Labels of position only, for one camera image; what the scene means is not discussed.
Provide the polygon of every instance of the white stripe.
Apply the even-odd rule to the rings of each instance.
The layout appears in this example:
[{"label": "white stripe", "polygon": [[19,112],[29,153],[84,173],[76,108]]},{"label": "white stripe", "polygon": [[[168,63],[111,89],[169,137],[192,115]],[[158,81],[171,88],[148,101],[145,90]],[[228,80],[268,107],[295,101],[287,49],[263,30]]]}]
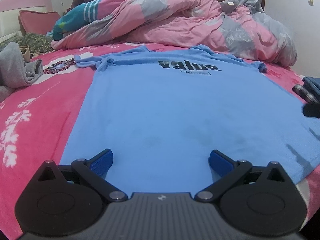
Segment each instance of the white stripe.
[{"label": "white stripe", "polygon": [[93,6],[93,21],[96,20],[96,5],[98,4],[98,2],[100,2],[101,0],[97,0],[97,2],[94,4]]},{"label": "white stripe", "polygon": [[91,21],[91,16],[90,16],[90,11],[91,11],[91,6],[92,6],[92,4],[94,3],[95,1],[92,1],[91,3],[90,3],[90,5],[89,5],[89,10],[88,10],[88,19],[89,19],[89,22],[92,22]]},{"label": "white stripe", "polygon": [[86,22],[87,20],[85,19],[85,10],[87,9],[88,4],[86,3],[85,7],[84,7],[84,11],[83,11],[83,19]]}]

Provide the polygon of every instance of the pink headboard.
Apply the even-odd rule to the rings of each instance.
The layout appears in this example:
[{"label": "pink headboard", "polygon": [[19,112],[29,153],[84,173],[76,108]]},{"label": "pink headboard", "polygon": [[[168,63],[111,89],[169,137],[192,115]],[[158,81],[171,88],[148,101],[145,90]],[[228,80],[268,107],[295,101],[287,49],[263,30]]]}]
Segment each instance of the pink headboard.
[{"label": "pink headboard", "polygon": [[0,0],[0,12],[42,6],[46,6],[48,12],[53,11],[51,0]]}]

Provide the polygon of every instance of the crumpled quilt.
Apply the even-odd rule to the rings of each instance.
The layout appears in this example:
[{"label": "crumpled quilt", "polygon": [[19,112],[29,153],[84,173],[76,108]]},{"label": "crumpled quilt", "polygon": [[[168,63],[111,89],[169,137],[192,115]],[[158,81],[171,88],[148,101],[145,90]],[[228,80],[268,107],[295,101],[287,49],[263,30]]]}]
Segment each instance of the crumpled quilt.
[{"label": "crumpled quilt", "polygon": [[[63,38],[64,33],[71,33]],[[265,14],[257,0],[95,0],[62,17],[52,47],[74,49],[122,42],[160,43],[282,66],[294,65],[295,45],[284,25]]]}]

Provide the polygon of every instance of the headboard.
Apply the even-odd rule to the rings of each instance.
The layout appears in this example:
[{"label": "headboard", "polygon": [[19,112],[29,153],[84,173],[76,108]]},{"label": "headboard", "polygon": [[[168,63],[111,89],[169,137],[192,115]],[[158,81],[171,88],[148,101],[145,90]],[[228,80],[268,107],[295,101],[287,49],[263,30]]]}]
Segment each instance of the headboard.
[{"label": "headboard", "polygon": [[16,33],[22,36],[19,11],[52,12],[51,0],[0,0],[0,42]]}]

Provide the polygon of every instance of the blue t-shirt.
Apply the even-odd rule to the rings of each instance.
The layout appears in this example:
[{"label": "blue t-shirt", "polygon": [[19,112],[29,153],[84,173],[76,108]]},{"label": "blue t-shirt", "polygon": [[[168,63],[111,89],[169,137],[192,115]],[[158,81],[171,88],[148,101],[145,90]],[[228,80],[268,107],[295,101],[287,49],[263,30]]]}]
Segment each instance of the blue t-shirt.
[{"label": "blue t-shirt", "polygon": [[320,121],[258,70],[206,46],[145,46],[87,59],[97,71],[60,164],[114,154],[106,180],[132,192],[191,192],[218,179],[217,149],[257,166],[279,161],[295,183],[320,163]]}]

